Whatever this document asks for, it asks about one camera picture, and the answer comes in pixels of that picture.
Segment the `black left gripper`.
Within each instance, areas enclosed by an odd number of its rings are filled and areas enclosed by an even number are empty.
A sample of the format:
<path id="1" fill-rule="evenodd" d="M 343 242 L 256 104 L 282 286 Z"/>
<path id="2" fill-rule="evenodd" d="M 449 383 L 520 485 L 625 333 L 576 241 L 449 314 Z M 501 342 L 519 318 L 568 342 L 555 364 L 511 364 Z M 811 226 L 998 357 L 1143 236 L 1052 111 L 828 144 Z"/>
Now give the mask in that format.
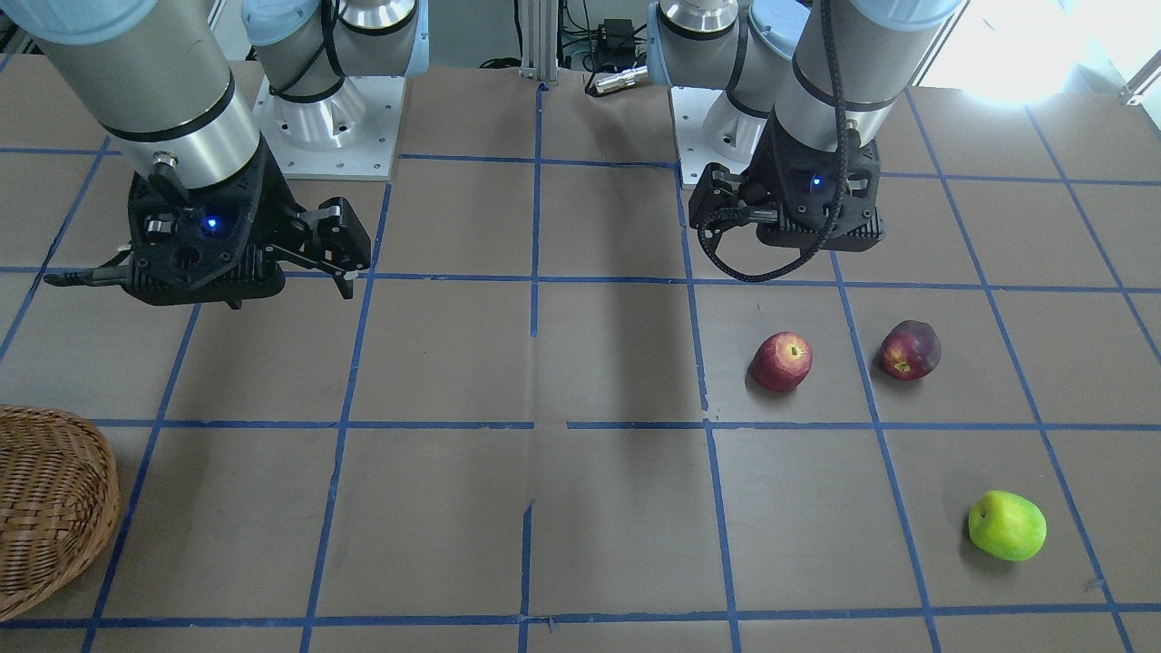
<path id="1" fill-rule="evenodd" d="M 700 247 L 717 249 L 717 234 L 731 228 L 747 224 L 778 228 L 776 208 L 749 206 L 741 198 L 743 180 L 720 162 L 709 162 L 699 174 L 688 200 L 688 227 L 695 229 Z"/>

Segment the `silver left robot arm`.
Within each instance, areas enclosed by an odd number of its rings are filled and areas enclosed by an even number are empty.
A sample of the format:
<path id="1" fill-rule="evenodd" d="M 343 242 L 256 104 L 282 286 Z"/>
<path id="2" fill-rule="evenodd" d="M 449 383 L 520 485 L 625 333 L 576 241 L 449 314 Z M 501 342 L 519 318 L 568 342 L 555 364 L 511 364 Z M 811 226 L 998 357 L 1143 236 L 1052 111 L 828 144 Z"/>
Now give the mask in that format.
<path id="1" fill-rule="evenodd" d="M 714 88 L 764 120 L 740 173 L 711 162 L 691 224 L 709 247 L 752 224 L 767 247 L 861 252 L 884 239 L 877 132 L 956 1 L 655 1 L 652 82 Z"/>

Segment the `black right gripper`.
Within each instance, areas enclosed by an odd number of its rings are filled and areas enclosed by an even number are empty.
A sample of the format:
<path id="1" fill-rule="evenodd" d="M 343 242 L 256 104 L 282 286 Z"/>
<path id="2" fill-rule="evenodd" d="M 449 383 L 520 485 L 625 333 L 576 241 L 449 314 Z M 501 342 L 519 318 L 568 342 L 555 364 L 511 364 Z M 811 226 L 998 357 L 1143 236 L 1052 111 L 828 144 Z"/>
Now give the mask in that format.
<path id="1" fill-rule="evenodd" d="M 277 261 L 327 273 L 344 300 L 354 297 L 356 273 L 372 266 L 372 238 L 348 201 L 327 201 L 300 211 L 268 242 Z"/>

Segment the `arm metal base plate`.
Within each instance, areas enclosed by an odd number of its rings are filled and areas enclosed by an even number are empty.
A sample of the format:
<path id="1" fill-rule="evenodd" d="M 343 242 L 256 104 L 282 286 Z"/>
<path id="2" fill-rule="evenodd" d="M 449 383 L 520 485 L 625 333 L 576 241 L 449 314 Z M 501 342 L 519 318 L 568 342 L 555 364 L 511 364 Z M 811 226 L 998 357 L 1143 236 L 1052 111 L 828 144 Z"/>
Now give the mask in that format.
<path id="1" fill-rule="evenodd" d="M 405 91 L 403 77 L 348 77 L 336 95 L 295 103 L 264 82 L 253 116 L 287 179 L 385 182 Z"/>
<path id="2" fill-rule="evenodd" d="M 724 166 L 731 174 L 749 166 L 767 114 L 741 112 L 722 89 L 672 87 L 670 100 L 685 191 L 694 189 L 709 164 Z"/>

